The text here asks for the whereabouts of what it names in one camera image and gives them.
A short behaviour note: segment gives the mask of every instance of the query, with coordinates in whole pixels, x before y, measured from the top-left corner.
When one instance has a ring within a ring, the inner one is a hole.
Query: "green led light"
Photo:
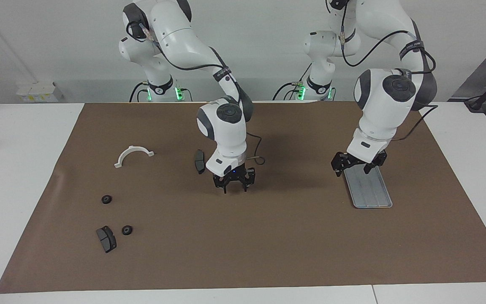
[[[297,99],[304,100],[305,99],[305,92],[307,92],[307,88],[299,87],[299,94],[297,94]]]
[[[175,95],[177,96],[177,101],[183,100],[183,93],[179,88],[175,88]]]

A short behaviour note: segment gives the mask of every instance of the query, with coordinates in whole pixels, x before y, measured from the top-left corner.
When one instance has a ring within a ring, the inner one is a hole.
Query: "brown paper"
[[[199,106],[86,104],[0,293],[486,281],[486,228],[424,123],[387,149],[393,208],[359,210],[330,166],[355,104],[257,104],[248,131],[267,162],[249,192],[233,183],[227,195],[194,168],[194,152],[215,147],[196,127]],[[131,145],[156,155],[116,169]],[[117,239],[108,254],[104,225]]]

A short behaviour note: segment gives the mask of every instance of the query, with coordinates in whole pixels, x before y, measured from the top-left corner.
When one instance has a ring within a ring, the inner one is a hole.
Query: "black clamp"
[[[249,185],[254,185],[254,179],[256,178],[256,170],[254,168],[245,169],[245,165],[229,171],[224,177],[218,175],[213,175],[212,180],[214,181],[214,186],[217,188],[223,188],[224,194],[226,194],[226,187],[229,183],[233,181],[240,181],[243,184],[243,190],[247,192]]]
[[[329,88],[331,87],[331,83],[328,83],[326,85],[319,85],[317,83],[314,83],[312,80],[310,80],[310,76],[307,78],[307,83],[312,90],[316,91],[316,94],[320,95],[325,94],[327,90],[329,90]]]
[[[411,51],[414,52],[419,52],[420,49],[425,49],[425,45],[423,44],[423,41],[421,40],[414,40],[410,43],[408,43],[399,53],[399,56],[401,56],[401,60],[406,56]]]
[[[164,83],[163,85],[154,85],[150,82],[148,82],[150,89],[155,92],[157,95],[164,95],[174,84],[174,79],[173,77],[170,76],[170,80],[167,83]]]
[[[352,154],[338,152],[333,160],[331,161],[331,166],[333,170],[337,174],[337,177],[340,177],[344,170],[349,169],[353,166],[358,164],[365,164],[365,174],[370,173],[370,171],[376,167],[381,167],[384,162],[386,162],[387,153],[386,151],[382,151],[378,153],[378,155],[374,158],[371,163],[366,163],[359,158],[356,158]]]
[[[217,82],[220,82],[222,79],[224,79],[224,77],[229,77],[230,74],[231,74],[231,69],[229,67],[224,67],[222,70],[218,71],[217,73],[214,73],[212,77]]]

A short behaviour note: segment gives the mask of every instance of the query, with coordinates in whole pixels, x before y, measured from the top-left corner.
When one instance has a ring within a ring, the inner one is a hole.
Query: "metal plate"
[[[344,171],[353,205],[359,209],[391,208],[393,202],[383,181],[380,168],[365,174],[364,164]]]

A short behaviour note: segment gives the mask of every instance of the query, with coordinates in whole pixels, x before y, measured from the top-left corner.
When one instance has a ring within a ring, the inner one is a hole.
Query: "black strap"
[[[171,86],[174,84],[174,79],[173,79],[173,77],[170,76],[170,81],[168,81],[167,83],[164,83],[163,85],[154,85],[150,82],[148,82],[148,83],[149,83],[150,89],[153,92],[155,92],[155,94],[164,95],[171,88]]]
[[[401,52],[399,54],[401,56],[401,60],[406,56],[406,54],[408,54],[412,50],[416,50],[416,52],[418,52],[419,49],[425,49],[425,45],[423,44],[423,41],[415,40],[415,41],[408,43],[405,46],[405,48],[403,48],[401,50]]]
[[[219,82],[222,79],[224,79],[224,77],[228,76],[230,73],[231,73],[230,68],[224,67],[222,70],[218,71],[217,73],[214,73],[212,77],[214,78],[214,80]]]
[[[345,43],[348,43],[350,40],[352,40],[355,37],[355,29],[353,29],[353,33],[345,39]]]
[[[310,80],[310,76],[307,78],[307,83],[312,90],[315,90],[316,93],[320,95],[325,94],[327,90],[331,87],[331,83],[328,83],[326,85],[319,85],[317,83],[312,82],[312,80]]]

